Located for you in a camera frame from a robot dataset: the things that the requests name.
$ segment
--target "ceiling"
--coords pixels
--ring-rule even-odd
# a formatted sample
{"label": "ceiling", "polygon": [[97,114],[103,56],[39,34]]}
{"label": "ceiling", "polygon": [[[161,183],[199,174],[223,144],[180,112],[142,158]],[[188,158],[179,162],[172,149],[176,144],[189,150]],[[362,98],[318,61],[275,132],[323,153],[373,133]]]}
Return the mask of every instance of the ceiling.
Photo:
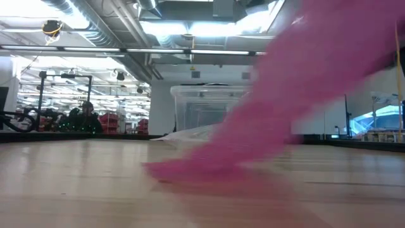
{"label": "ceiling", "polygon": [[[50,46],[264,51],[271,39],[290,23],[298,0],[240,2],[245,4],[242,10],[228,16],[221,15],[226,10],[219,11],[215,17],[213,10],[219,7],[216,6],[219,1],[161,1],[158,4],[161,19],[143,10],[136,1],[13,0],[0,8],[0,44],[46,45],[49,37],[42,32],[42,25],[47,20],[59,20],[63,22],[62,33]],[[275,9],[276,4],[281,5],[272,14],[274,20],[263,25],[263,16],[271,16],[270,8]],[[255,57],[246,56],[184,54],[0,51],[0,55],[12,55],[23,69],[19,108],[37,105],[40,71],[74,73],[93,76],[91,101],[96,110],[117,110],[122,106],[129,117],[149,114],[152,80],[187,82],[190,68],[195,68],[207,83],[240,84],[246,81],[242,73],[249,72],[249,65],[255,61]],[[124,81],[117,81],[118,72],[125,74]],[[86,97],[88,82],[82,78],[68,82],[48,77],[45,83],[45,107],[67,112]]]}

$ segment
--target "black metal frame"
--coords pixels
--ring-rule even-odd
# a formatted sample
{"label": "black metal frame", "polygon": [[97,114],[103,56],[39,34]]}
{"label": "black metal frame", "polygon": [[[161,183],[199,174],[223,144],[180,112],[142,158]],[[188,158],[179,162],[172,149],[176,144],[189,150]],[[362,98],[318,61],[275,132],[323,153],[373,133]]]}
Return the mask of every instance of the black metal frame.
{"label": "black metal frame", "polygon": [[[39,77],[40,77],[40,87],[39,87],[39,100],[38,100],[38,110],[41,112],[42,108],[42,100],[43,100],[43,95],[44,95],[44,87],[45,87],[45,79],[47,77],[61,77],[62,79],[74,79],[76,77],[86,77],[89,79],[89,85],[88,86],[88,91],[87,91],[87,101],[90,101],[90,94],[91,94],[91,87],[92,87],[92,81],[93,81],[93,76],[91,75],[70,75],[67,73],[61,74],[61,75],[48,75],[46,71],[41,71],[39,72]],[[41,113],[38,112],[38,117],[37,117],[37,123],[36,123],[36,130],[39,130],[39,124],[41,122]]]}

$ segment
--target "clear plastic container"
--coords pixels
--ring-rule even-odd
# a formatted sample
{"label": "clear plastic container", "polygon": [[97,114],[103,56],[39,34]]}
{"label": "clear plastic container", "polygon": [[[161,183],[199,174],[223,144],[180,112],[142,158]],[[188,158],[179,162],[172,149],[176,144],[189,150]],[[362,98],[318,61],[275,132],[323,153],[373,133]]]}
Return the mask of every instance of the clear plastic container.
{"label": "clear plastic container", "polygon": [[176,130],[218,124],[247,92],[246,86],[181,85],[171,88],[176,105]]}

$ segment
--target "wooden floor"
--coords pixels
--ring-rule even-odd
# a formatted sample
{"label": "wooden floor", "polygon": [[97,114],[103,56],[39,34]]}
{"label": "wooden floor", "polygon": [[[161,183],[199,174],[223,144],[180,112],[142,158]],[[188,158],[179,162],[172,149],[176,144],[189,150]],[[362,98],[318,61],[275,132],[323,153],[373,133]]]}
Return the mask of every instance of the wooden floor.
{"label": "wooden floor", "polygon": [[163,142],[0,144],[0,227],[405,227],[405,153],[295,146],[242,181],[147,177]]}

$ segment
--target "pink fabric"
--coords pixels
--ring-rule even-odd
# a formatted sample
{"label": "pink fabric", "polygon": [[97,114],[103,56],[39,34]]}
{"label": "pink fabric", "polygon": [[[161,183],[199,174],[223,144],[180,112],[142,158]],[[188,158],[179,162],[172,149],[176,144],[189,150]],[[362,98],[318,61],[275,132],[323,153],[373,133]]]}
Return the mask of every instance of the pink fabric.
{"label": "pink fabric", "polygon": [[396,21],[404,16],[404,0],[303,1],[295,23],[259,60],[247,101],[229,114],[212,141],[180,160],[146,164],[149,173],[192,179],[279,154],[291,121],[392,60]]}

